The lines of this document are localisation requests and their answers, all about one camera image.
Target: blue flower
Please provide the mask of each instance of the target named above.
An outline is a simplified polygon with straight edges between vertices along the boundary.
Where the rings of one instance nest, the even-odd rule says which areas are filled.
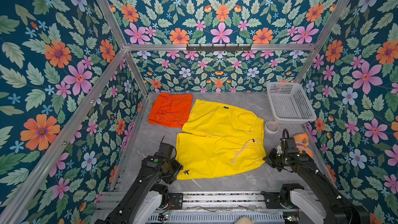
[[[43,30],[45,30],[45,29],[47,29],[48,28],[48,26],[46,26],[46,22],[41,22],[40,20],[39,21],[37,21],[38,23],[39,23],[39,28],[40,29],[43,29]]]
[[[30,38],[33,38],[34,36],[37,37],[37,35],[35,34],[36,30],[30,30],[29,27],[26,27],[26,30],[27,32],[25,32],[25,34],[30,35]]]
[[[9,100],[12,100],[12,104],[15,104],[15,102],[20,103],[21,101],[19,100],[21,98],[21,96],[17,96],[15,93],[12,94],[11,96],[8,96]]]
[[[10,147],[10,150],[14,150],[15,153],[18,153],[19,150],[23,150],[23,142],[15,140],[15,145]]]
[[[48,87],[44,88],[44,91],[48,92],[49,95],[51,95],[52,93],[54,93],[54,87],[51,87],[51,85],[49,85]]]
[[[52,112],[51,105],[49,106],[43,105],[43,108],[44,110],[41,111],[42,113],[46,113],[48,115],[49,112]]]
[[[64,218],[69,219],[70,216],[72,216],[72,209],[67,210],[67,214],[64,216]]]

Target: yellow shorts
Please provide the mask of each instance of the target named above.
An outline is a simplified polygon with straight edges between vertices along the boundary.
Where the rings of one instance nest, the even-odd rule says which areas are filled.
[[[236,175],[264,163],[264,120],[251,111],[197,99],[182,131],[179,180]]]

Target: pink flower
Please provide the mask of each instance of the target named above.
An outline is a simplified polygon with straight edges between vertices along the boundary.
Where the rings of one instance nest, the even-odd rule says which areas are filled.
[[[397,193],[397,189],[398,189],[397,178],[395,177],[395,175],[392,174],[391,178],[385,175],[384,180],[386,180],[386,182],[384,183],[384,186],[386,186],[387,188],[390,188],[391,192],[395,195]]]
[[[278,66],[279,61],[277,59],[273,59],[269,62],[269,64],[271,65],[271,67],[276,67]]]
[[[236,59],[235,62],[232,62],[232,67],[234,67],[234,68],[242,67],[241,63],[242,63],[242,61],[238,61]]]
[[[195,57],[198,57],[199,54],[196,53],[196,51],[184,51],[187,55],[185,56],[185,59],[191,59],[192,61],[195,60]]]
[[[59,196],[60,199],[64,197],[64,192],[69,191],[69,186],[67,186],[68,183],[69,179],[66,179],[65,182],[62,177],[59,179],[58,185],[54,185],[52,187],[52,191],[54,192],[54,194],[52,195],[53,200],[57,198],[57,196]]]
[[[353,65],[353,68],[354,69],[356,69],[357,67],[358,68],[361,68],[361,63],[363,63],[365,60],[363,60],[362,59],[362,56],[361,55],[359,55],[358,57],[354,57],[354,61],[353,62],[351,62],[351,65]]]
[[[149,34],[149,37],[156,37],[156,30],[153,30],[152,27],[145,27],[145,34]]]
[[[307,28],[304,28],[303,26],[300,26],[298,28],[298,35],[295,35],[292,40],[297,41],[297,43],[303,43],[304,40],[306,43],[310,43],[312,41],[312,35],[315,35],[318,33],[319,29],[312,29],[314,27],[314,22],[311,22]]]
[[[216,43],[218,41],[220,41],[220,44],[222,44],[222,41],[224,42],[230,42],[229,40],[229,35],[231,35],[232,30],[231,29],[225,29],[225,23],[224,22],[220,22],[218,24],[218,30],[216,29],[212,29],[210,30],[210,32],[215,35],[215,37],[213,37],[212,42]]]
[[[204,21],[201,22],[200,20],[198,20],[198,22],[195,23],[195,26],[196,30],[203,30],[203,28],[206,27],[205,22]]]
[[[249,26],[249,23],[247,22],[247,20],[245,21],[241,21],[240,24],[238,25],[238,28],[240,28],[240,31],[242,30],[247,30]]]
[[[324,81],[326,81],[326,80],[331,81],[331,77],[336,74],[336,72],[333,71],[333,69],[334,69],[334,65],[332,65],[330,67],[329,67],[329,65],[326,65],[326,70],[324,70],[322,72],[322,74],[325,75],[324,76]]]
[[[139,44],[144,44],[144,41],[150,41],[150,38],[148,36],[145,36],[145,28],[144,27],[140,27],[137,30],[137,26],[135,26],[135,24],[133,24],[132,22],[130,23],[130,28],[129,29],[125,29],[125,33],[130,37],[130,42],[131,43],[136,43],[138,41]]]
[[[82,59],[82,63],[84,64],[84,68],[91,69],[91,66],[94,65],[94,63],[91,61],[91,57],[84,56],[84,59]]]
[[[365,132],[365,136],[366,137],[373,136],[372,139],[375,144],[377,144],[379,142],[379,138],[381,138],[383,140],[388,139],[387,135],[385,133],[383,133],[383,131],[387,130],[387,125],[381,124],[378,126],[378,124],[379,124],[379,122],[375,118],[372,120],[372,125],[369,123],[363,124],[366,129],[370,130],[370,131]]]
[[[316,68],[316,70],[319,70],[321,68],[322,65],[324,65],[324,61],[322,61],[324,58],[324,55],[316,55],[316,58],[314,59],[314,68]]]
[[[395,144],[393,145],[392,149],[394,152],[390,150],[384,151],[387,156],[392,157],[387,162],[389,166],[395,166],[398,163],[398,146]]]
[[[347,127],[347,132],[351,132],[353,136],[355,135],[355,131],[359,131],[357,123],[352,122],[351,120],[348,120],[348,124],[345,124],[345,126]]]
[[[82,134],[79,132],[82,129],[83,125],[80,124],[80,126],[77,128],[75,134],[73,135],[73,137],[70,139],[70,143],[73,144],[75,141],[75,137],[77,138],[81,138]]]
[[[169,60],[165,60],[165,59],[163,59],[161,64],[162,64],[162,67],[165,67],[165,68],[168,68],[170,66]]]
[[[288,32],[287,35],[292,37],[294,34],[297,34],[297,30],[298,30],[298,27],[295,27],[293,25],[290,29],[287,30],[287,32]]]
[[[93,122],[88,122],[88,128],[87,128],[87,132],[90,132],[90,136],[93,135],[93,133],[97,133],[97,127],[98,125],[96,124],[95,121]]]
[[[250,58],[254,58],[255,57],[255,53],[257,53],[256,50],[251,50],[251,51],[245,51],[242,54],[242,57],[246,58],[246,61],[249,60]]]
[[[73,76],[65,76],[64,81],[69,85],[74,84],[72,89],[73,95],[78,95],[80,93],[80,88],[82,88],[83,92],[88,93],[92,87],[88,79],[91,79],[93,73],[90,71],[84,72],[84,65],[82,62],[77,64],[77,70],[72,65],[69,65],[68,69]]]
[[[50,177],[53,177],[55,175],[55,173],[57,172],[57,167],[58,167],[58,169],[65,169],[66,168],[66,165],[63,162],[63,160],[65,160],[68,156],[69,156],[68,152],[62,153],[62,155],[58,158],[58,161],[51,168]]]
[[[111,89],[111,95],[113,98],[117,96],[117,88],[115,86],[110,87]]]
[[[273,50],[262,50],[261,52],[263,52],[263,53],[260,56],[264,57],[265,59],[268,59],[268,57],[274,55]]]
[[[175,51],[167,51],[168,53],[166,54],[167,57],[172,57],[174,60],[176,57],[180,57],[180,54],[178,53],[178,50]]]
[[[71,94],[70,90],[68,90],[70,89],[70,85],[66,85],[64,81],[61,82],[61,85],[57,84],[55,87],[58,88],[57,95],[62,94],[63,98],[66,98],[67,94]]]
[[[324,154],[328,152],[328,147],[325,144],[321,144],[321,151],[323,151]]]
[[[381,85],[383,81],[380,77],[374,76],[381,70],[381,64],[373,66],[369,70],[369,62],[363,62],[361,66],[362,72],[356,70],[352,72],[352,77],[359,79],[354,82],[353,88],[360,88],[363,84],[362,91],[368,94],[371,91],[371,84],[374,86]]]
[[[329,95],[331,95],[331,87],[329,87],[328,85],[326,85],[324,88],[322,88],[323,90],[323,95],[325,95],[326,97],[329,97]]]
[[[205,61],[205,59],[202,59],[202,61],[198,61],[198,67],[200,67],[201,69],[207,67],[208,62]]]

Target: floral wallpaper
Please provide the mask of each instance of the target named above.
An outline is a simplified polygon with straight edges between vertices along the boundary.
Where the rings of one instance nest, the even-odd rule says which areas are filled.
[[[398,0],[351,0],[303,83],[308,125],[335,180],[371,223],[396,223]]]
[[[311,43],[336,2],[109,0],[126,40],[132,44]]]

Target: orange flower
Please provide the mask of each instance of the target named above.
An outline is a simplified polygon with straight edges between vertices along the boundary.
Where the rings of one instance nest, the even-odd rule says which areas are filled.
[[[87,202],[83,202],[82,205],[80,205],[80,207],[79,207],[79,211],[83,212],[86,209],[86,206],[87,206]]]
[[[379,47],[377,50],[378,55],[376,56],[376,60],[380,60],[381,64],[391,64],[394,62],[394,59],[398,59],[398,41],[392,40],[383,43],[383,47]]]
[[[185,30],[176,28],[176,30],[172,30],[170,34],[170,41],[172,41],[173,44],[188,44],[189,36]]]
[[[218,10],[216,10],[216,18],[220,20],[220,22],[224,22],[228,18],[229,10],[226,5],[220,5]]]
[[[333,182],[336,182],[336,177],[335,177],[336,172],[334,172],[334,169],[332,169],[332,168],[330,167],[330,165],[327,164],[326,167],[327,167],[328,170],[329,170],[329,173],[330,173],[330,175],[331,175],[331,178],[333,179]]]
[[[223,82],[220,79],[218,79],[218,80],[216,80],[216,82],[214,82],[214,86],[216,86],[218,88],[222,87],[222,84],[223,84]]]
[[[52,144],[54,139],[57,137],[55,133],[59,133],[59,124],[56,124],[57,120],[53,116],[47,119],[47,115],[38,114],[36,120],[30,118],[23,126],[29,130],[23,130],[21,132],[21,140],[28,141],[26,147],[30,150],[36,149],[39,146],[39,150],[45,150],[49,147],[49,143]]]
[[[109,183],[113,182],[113,178],[115,177],[115,173],[117,171],[117,165],[115,165],[111,171],[111,177],[109,178]]]
[[[160,81],[157,81],[157,80],[152,80],[152,81],[150,82],[150,84],[151,84],[151,86],[154,87],[154,88],[161,88],[161,87],[162,87],[162,83],[160,83]]]
[[[205,12],[211,12],[211,6],[210,5],[205,7]]]
[[[371,213],[371,224],[382,224],[382,222],[381,220],[377,219],[373,213]]]
[[[335,40],[328,46],[328,50],[326,51],[326,60],[328,62],[335,62],[336,60],[340,59],[341,54],[340,52],[343,52],[343,46],[341,46],[343,43],[340,40]]]
[[[137,22],[138,18],[140,18],[140,15],[137,13],[137,9],[134,7],[132,8],[129,4],[123,5],[121,11],[122,14],[124,14],[123,17],[128,19],[130,22]]]
[[[70,55],[70,49],[65,47],[65,43],[55,40],[51,41],[51,46],[47,45],[44,49],[47,51],[44,53],[47,60],[50,60],[50,64],[54,67],[63,68],[65,65],[69,64],[72,60]]]
[[[314,22],[316,19],[320,18],[321,14],[325,11],[323,6],[324,6],[323,4],[321,4],[321,5],[316,4],[316,5],[314,5],[314,7],[311,7],[308,10],[308,13],[305,15],[307,17],[307,21]]]
[[[242,7],[240,5],[236,5],[234,8],[235,12],[241,12],[242,11]]]
[[[263,28],[263,30],[257,30],[256,35],[253,36],[254,44],[268,44],[273,36],[272,30],[268,30],[268,28]]]
[[[323,122],[323,119],[317,118],[315,121],[315,128],[318,132],[322,132],[325,130],[325,123]]]
[[[124,121],[124,119],[119,119],[119,121],[116,124],[116,133],[118,135],[122,135],[124,132],[124,129],[126,127],[126,122]]]
[[[115,56],[115,51],[113,50],[113,44],[109,40],[102,40],[99,50],[102,52],[102,58],[107,62],[111,62]]]

